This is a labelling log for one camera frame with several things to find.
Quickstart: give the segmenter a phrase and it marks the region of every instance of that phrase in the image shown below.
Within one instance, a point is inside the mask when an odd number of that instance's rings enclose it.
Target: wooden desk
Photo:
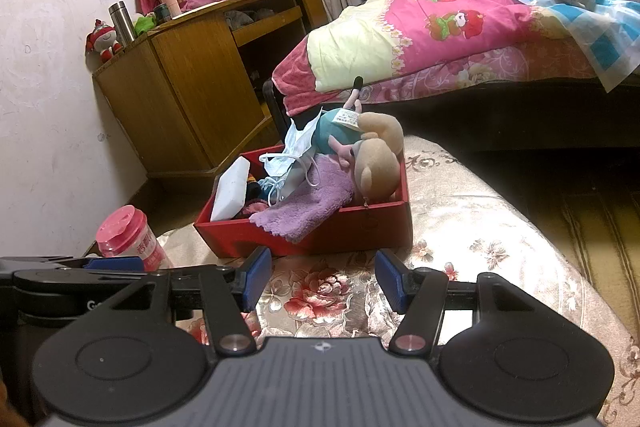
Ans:
[[[227,26],[226,11],[260,8],[276,15]],[[254,87],[327,21],[322,0],[223,1],[140,36],[94,80],[150,177],[212,176],[278,141]]]

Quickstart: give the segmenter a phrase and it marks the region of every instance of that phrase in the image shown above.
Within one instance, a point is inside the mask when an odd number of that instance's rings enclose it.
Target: face mask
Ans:
[[[318,121],[322,116],[322,110],[312,121],[305,125],[302,131],[296,129],[296,125],[291,121],[291,127],[287,131],[284,139],[284,150],[281,153],[267,153],[260,156],[260,161],[264,163],[264,170],[271,178],[282,178],[305,153],[311,149],[311,139],[318,126]]]
[[[283,177],[272,178],[271,176],[267,176],[263,180],[258,180],[260,187],[267,191],[267,202],[269,206],[273,206],[287,198],[305,180],[312,187],[318,187],[320,174],[318,173],[318,183],[315,184],[309,181],[308,174],[311,165],[315,166],[316,171],[318,171],[318,166],[314,160],[315,154],[316,148],[311,147],[311,149],[302,155],[302,158],[293,158],[293,165],[289,169],[289,172]]]

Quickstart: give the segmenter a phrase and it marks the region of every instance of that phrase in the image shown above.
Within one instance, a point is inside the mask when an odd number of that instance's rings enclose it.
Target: chair leg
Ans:
[[[278,91],[271,79],[262,84],[262,94],[271,113],[271,117],[273,118],[273,123],[276,125],[276,129],[278,130],[280,139],[284,142],[284,138],[287,136],[287,131],[290,127],[290,119],[284,108],[284,97],[282,93]]]

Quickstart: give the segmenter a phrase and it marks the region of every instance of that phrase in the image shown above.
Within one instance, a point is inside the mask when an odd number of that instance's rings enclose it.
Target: pink bottle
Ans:
[[[95,240],[105,257],[137,255],[148,272],[172,267],[146,223],[145,213],[132,204],[120,207],[107,217],[95,234]]]

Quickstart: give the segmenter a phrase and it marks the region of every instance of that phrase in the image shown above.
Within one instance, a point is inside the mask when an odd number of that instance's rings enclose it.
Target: red box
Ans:
[[[266,176],[266,172],[258,157],[267,152],[280,152],[283,148],[278,145],[243,153],[242,156],[251,162],[251,174],[260,179]],[[282,256],[411,247],[414,240],[404,160],[400,166],[400,187],[396,190],[396,201],[372,204],[368,208],[341,208],[297,245],[265,232],[248,219],[211,223],[209,219],[214,198],[215,193],[194,225],[218,257],[246,257],[258,245],[270,248],[273,255]]]

